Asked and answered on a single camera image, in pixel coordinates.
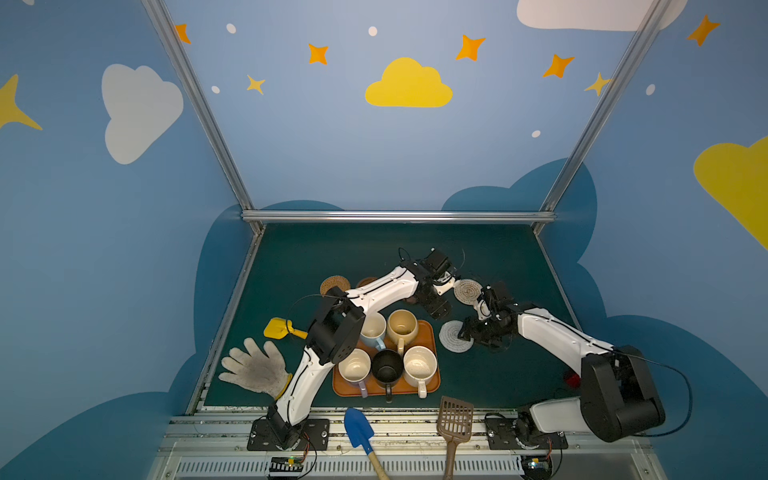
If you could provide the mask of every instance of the white cloud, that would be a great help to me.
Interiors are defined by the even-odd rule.
[[[518,19],[533,28],[635,31],[654,0],[520,0]],[[688,0],[672,0],[661,20],[666,28]]]
[[[149,67],[114,64],[101,77],[101,95],[111,118],[104,139],[119,164],[139,158],[181,115],[179,87]]]

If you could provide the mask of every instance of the light blue mug handle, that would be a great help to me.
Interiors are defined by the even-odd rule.
[[[366,388],[365,381],[357,382],[357,386],[360,388],[360,395],[362,395],[364,399],[368,398],[368,389]]]

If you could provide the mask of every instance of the black mounting plate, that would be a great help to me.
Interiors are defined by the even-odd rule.
[[[272,432],[270,424],[267,419],[258,419],[250,427],[250,434],[248,435],[248,445],[246,448],[251,452],[278,452],[280,449],[277,447],[279,442],[277,437]],[[314,447],[318,452],[328,449],[328,427],[330,421],[328,419],[307,419],[304,423],[303,432],[310,437],[312,445],[310,451]],[[306,447],[306,439],[304,435],[301,435],[299,443],[291,451],[303,451]]]
[[[558,433],[542,433],[535,437],[537,445],[523,445],[515,435],[515,419],[488,417],[485,419],[485,430],[488,436],[488,447],[491,450],[549,450],[547,439],[552,441],[552,450],[568,448],[568,440]]]

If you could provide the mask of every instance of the white mug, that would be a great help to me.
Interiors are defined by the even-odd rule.
[[[371,372],[371,357],[361,349],[354,349],[344,360],[339,362],[341,377],[352,386],[360,389],[363,398],[368,396],[366,377]]]
[[[395,310],[389,314],[386,322],[387,336],[397,345],[397,353],[402,356],[406,346],[419,334],[419,321],[408,310]]]
[[[437,373],[437,357],[425,346],[412,346],[402,358],[406,365],[403,376],[410,386],[419,388],[419,398],[427,398],[427,383]]]
[[[384,315],[379,312],[366,314],[366,319],[362,322],[360,330],[360,339],[367,346],[373,347],[379,351],[384,350],[384,337],[386,336],[386,320]]]

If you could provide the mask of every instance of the yellow cloud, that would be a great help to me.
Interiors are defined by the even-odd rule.
[[[389,64],[382,80],[366,90],[366,100],[377,107],[442,107],[452,97],[437,70],[405,57]]]
[[[768,248],[768,137],[751,147],[717,144],[694,164],[696,179]]]

